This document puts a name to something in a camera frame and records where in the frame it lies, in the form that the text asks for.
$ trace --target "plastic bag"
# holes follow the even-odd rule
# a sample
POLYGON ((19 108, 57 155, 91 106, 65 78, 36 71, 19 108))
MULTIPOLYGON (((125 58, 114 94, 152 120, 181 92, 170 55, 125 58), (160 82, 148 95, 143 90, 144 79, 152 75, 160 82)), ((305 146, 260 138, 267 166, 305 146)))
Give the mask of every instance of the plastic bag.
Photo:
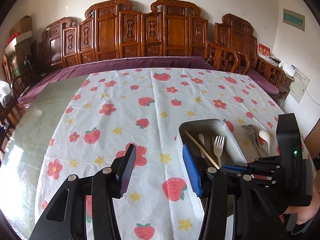
POLYGON ((7 82, 0 81, 0 103, 6 108, 13 100, 13 93, 10 89, 10 85, 7 82))

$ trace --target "wooden armrest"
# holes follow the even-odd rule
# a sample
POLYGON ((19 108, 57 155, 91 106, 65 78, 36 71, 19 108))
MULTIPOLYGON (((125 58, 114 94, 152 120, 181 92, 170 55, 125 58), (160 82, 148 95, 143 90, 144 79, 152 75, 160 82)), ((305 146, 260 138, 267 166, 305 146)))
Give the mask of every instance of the wooden armrest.
POLYGON ((254 70, 268 80, 271 84, 273 84, 276 88, 281 87, 284 82, 284 71, 279 67, 273 66, 271 63, 267 62, 258 55, 254 70))
POLYGON ((236 73, 240 66, 240 56, 234 49, 221 47, 209 40, 206 40, 204 55, 206 60, 212 60, 212 66, 218 71, 236 73))
POLYGON ((33 74, 31 69, 28 68, 27 70, 25 70, 24 72, 20 73, 19 75, 15 76, 13 79, 12 79, 12 82, 11 82, 11 90, 12 92, 14 93, 14 95, 19 98, 21 93, 30 85, 28 82, 27 82, 27 79, 28 79, 28 74, 33 74), (21 80, 21 82, 19 84, 17 84, 17 86, 15 85, 15 82, 17 80, 21 80))
POLYGON ((244 64, 242 65, 241 64, 241 61, 240 61, 240 65, 242 67, 244 67, 244 70, 240 73, 242 75, 247 75, 247 73, 250 71, 251 67, 252 67, 252 60, 250 59, 250 57, 243 53, 243 52, 238 52, 239 55, 240 55, 240 59, 244 59, 244 64))

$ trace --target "wire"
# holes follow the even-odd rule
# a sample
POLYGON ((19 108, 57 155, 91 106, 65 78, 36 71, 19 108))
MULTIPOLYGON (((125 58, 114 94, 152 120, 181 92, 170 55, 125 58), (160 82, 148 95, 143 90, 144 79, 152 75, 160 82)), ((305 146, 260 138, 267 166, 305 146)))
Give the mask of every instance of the wire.
POLYGON ((306 90, 306 92, 307 92, 308 96, 311 98, 311 100, 312 100, 314 103, 316 103, 318 106, 320 106, 320 104, 318 104, 316 101, 313 100, 313 98, 311 97, 311 95, 309 95, 309 93, 308 93, 307 90, 306 90))

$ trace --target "cardboard box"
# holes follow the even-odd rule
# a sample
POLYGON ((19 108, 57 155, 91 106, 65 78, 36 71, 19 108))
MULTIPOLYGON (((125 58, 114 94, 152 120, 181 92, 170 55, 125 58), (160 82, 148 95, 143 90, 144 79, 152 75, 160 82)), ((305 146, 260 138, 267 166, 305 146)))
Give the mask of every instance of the cardboard box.
POLYGON ((32 18, 30 16, 23 17, 16 25, 10 30, 10 37, 15 33, 26 33, 32 31, 32 18))

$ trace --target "metal fork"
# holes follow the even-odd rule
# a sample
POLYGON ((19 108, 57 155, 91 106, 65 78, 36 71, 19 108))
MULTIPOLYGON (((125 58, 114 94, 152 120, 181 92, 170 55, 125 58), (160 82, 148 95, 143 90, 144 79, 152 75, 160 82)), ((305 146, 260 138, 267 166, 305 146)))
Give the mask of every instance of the metal fork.
POLYGON ((217 136, 213 145, 213 153, 218 158, 219 167, 221 167, 221 155, 223 150, 223 144, 224 144, 224 136, 217 136))
POLYGON ((242 125, 241 127, 244 128, 244 129, 249 133, 249 135, 251 136, 252 141, 253 141, 255 147, 257 148, 260 157, 261 157, 261 158, 263 158, 263 157, 268 157, 268 155, 267 155, 267 154, 264 152, 264 150, 260 147, 260 144, 259 144, 259 142, 258 142, 258 140, 257 140, 257 135, 256 135, 255 131, 254 131, 251 127, 249 127, 248 125, 242 125))

